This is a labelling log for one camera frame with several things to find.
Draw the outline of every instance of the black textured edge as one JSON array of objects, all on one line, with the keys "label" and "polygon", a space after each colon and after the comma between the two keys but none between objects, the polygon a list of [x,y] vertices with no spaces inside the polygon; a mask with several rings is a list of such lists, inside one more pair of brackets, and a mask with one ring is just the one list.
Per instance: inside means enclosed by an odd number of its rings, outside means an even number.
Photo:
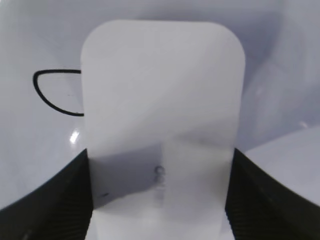
[{"label": "black textured edge", "polygon": [[87,151],[0,211],[1,240],[85,239],[93,211]]},{"label": "black textured edge", "polygon": [[320,207],[235,150],[226,213],[236,240],[319,240]]}]

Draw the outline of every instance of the black curved line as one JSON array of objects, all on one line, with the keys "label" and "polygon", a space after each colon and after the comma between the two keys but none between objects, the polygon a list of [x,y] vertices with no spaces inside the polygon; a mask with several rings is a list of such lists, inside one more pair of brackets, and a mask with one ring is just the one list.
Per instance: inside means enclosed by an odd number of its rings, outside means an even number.
[{"label": "black curved line", "polygon": [[38,84],[38,79],[40,75],[44,75],[44,74],[81,74],[81,70],[76,70],[76,69],[48,69],[48,70],[40,70],[40,71],[36,71],[33,75],[33,86],[34,89],[36,91],[36,93],[39,95],[39,97],[42,99],[42,101],[44,101],[49,107],[53,108],[54,110],[62,113],[62,114],[66,114],[66,115],[70,115],[70,116],[75,116],[75,117],[83,117],[85,114],[84,113],[78,113],[78,112],[71,112],[71,111],[66,111],[63,110],[59,107],[57,107],[56,105],[54,105],[53,103],[51,103],[41,92],[40,88],[39,88],[39,84]]}]

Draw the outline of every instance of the white curved surface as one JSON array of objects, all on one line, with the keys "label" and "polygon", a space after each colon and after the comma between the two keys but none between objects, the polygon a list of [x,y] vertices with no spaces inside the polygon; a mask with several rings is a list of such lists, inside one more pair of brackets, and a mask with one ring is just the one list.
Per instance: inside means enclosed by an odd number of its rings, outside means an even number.
[{"label": "white curved surface", "polygon": [[[85,147],[83,120],[46,106],[31,77],[41,69],[79,69],[83,42],[98,25],[186,20],[232,30],[246,54],[236,142],[245,152],[320,124],[319,10],[318,0],[2,0],[0,208],[40,186]],[[80,135],[73,145],[75,129]]]}]

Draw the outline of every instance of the white plastic card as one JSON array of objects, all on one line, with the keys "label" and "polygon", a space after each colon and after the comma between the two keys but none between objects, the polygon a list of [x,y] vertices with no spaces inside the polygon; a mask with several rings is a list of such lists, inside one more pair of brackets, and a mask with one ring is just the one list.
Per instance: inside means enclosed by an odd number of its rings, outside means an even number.
[{"label": "white plastic card", "polygon": [[219,236],[245,56],[208,22],[105,23],[81,55],[98,239]]}]

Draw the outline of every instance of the white plastic surface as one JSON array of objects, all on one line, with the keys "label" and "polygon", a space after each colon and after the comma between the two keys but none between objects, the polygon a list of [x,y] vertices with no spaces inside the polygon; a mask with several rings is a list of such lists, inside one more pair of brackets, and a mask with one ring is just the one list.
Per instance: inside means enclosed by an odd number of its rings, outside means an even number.
[{"label": "white plastic surface", "polygon": [[245,69],[238,39],[214,23],[112,21],[81,63],[98,238],[217,239]]},{"label": "white plastic surface", "polygon": [[[83,119],[45,105],[31,77],[41,69],[80,69],[83,43],[100,24],[207,21],[232,30],[246,55],[236,141],[245,152],[319,126],[319,11],[318,0],[1,0],[0,208],[39,187],[86,147]],[[41,80],[44,88],[47,83]],[[61,89],[81,95],[80,84],[66,77]],[[68,95],[52,96],[61,100],[57,104],[71,103]],[[61,107],[78,110],[81,101]],[[79,135],[71,144],[75,130]]]}]

